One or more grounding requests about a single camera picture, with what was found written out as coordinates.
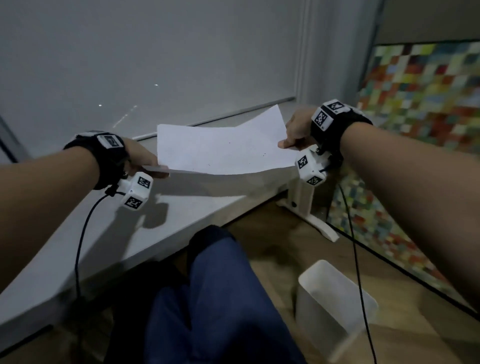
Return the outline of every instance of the colorful mosaic panel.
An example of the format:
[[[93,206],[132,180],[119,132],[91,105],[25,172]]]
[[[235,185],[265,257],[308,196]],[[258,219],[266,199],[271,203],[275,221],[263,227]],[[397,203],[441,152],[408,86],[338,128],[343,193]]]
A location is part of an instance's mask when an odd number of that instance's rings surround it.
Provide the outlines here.
[[[376,47],[358,107],[392,132],[480,155],[480,42]],[[357,175],[341,185],[358,241],[464,303]],[[350,233],[338,189],[328,222]]]

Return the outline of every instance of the hand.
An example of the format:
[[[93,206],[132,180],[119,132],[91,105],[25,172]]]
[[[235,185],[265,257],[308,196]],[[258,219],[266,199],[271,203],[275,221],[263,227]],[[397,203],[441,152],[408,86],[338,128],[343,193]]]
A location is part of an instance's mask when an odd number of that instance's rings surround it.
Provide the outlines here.
[[[142,166],[158,166],[158,160],[155,154],[149,152],[143,145],[129,138],[122,138],[130,155],[130,160],[125,162],[125,171],[133,176],[136,172],[145,172],[154,178],[166,178],[170,175],[168,172],[151,172],[142,168]]]
[[[299,150],[302,150],[315,144],[315,140],[310,136],[310,124],[312,115],[316,110],[317,108],[308,108],[295,111],[285,125],[287,127],[287,138],[279,141],[278,147],[290,148],[296,146]]]

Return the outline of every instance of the floor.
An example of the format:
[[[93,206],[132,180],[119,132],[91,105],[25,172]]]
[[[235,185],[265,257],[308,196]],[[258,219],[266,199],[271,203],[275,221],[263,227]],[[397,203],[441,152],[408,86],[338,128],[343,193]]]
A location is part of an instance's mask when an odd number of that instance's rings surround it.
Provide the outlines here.
[[[252,268],[282,315],[309,364],[325,363],[300,333],[293,314],[298,276],[319,259],[325,259],[356,281],[352,244],[345,238],[332,243],[275,205],[256,208],[228,225],[242,243]],[[474,320],[387,263],[358,249],[364,289],[380,309],[371,332],[378,363],[470,364],[480,357],[480,322]],[[176,258],[182,266],[184,255]],[[84,348],[85,363],[101,362],[112,325],[110,310],[92,316]],[[75,336],[69,324],[55,327],[20,347],[0,364],[75,363]],[[338,361],[372,363],[366,335],[361,335]]]

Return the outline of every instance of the person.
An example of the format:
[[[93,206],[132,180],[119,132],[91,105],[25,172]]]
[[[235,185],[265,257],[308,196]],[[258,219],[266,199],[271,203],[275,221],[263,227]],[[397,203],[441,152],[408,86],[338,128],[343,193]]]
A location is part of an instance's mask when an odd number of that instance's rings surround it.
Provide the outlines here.
[[[375,128],[336,100],[296,111],[286,128],[280,148],[317,143],[344,159],[480,309],[480,168],[473,156]],[[157,158],[138,142],[86,133],[56,154],[3,166],[0,291],[93,188],[144,165],[156,166]],[[230,233],[199,231],[187,260],[188,279],[162,263],[132,270],[118,295],[106,363],[305,363]]]

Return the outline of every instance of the person's left arm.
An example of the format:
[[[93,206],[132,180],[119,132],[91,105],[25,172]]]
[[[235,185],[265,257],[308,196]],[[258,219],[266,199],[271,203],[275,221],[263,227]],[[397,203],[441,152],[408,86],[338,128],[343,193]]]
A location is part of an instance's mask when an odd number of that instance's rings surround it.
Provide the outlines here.
[[[129,174],[142,165],[158,165],[156,156],[138,142],[123,141],[130,155],[125,166]],[[99,176],[96,158],[81,146],[0,168],[0,292],[95,187]]]

